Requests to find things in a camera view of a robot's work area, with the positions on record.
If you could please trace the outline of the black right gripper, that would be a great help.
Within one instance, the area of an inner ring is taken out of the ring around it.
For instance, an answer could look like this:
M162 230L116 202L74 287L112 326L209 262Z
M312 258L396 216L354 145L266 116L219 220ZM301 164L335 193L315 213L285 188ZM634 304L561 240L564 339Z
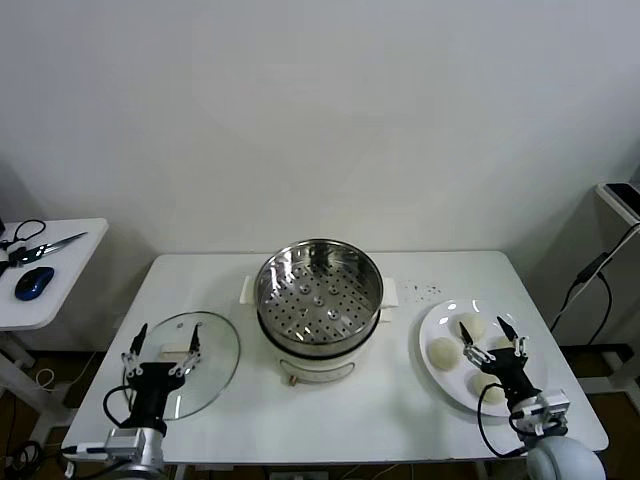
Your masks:
M497 317L504 336L513 349L495 349L489 353L474 344L473 338L462 322L458 323L464 344L464 356L486 374L494 375L500 381L507 400L507 407L513 410L520 402L535 398L541 390L536 388L524 371L528 361L526 336L520 336L502 317Z

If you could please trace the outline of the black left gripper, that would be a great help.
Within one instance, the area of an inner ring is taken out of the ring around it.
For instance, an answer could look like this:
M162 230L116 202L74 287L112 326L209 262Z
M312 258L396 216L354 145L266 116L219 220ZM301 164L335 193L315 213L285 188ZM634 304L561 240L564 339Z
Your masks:
M183 376L190 374L201 361L199 325L196 324L186 356L174 363L143 363L140 354L146 338L148 324L145 323L133 338L127 352L121 354L124 376L135 392L129 417L123 421L124 428L151 428L161 435L167 432L164 411L169 395L185 384Z

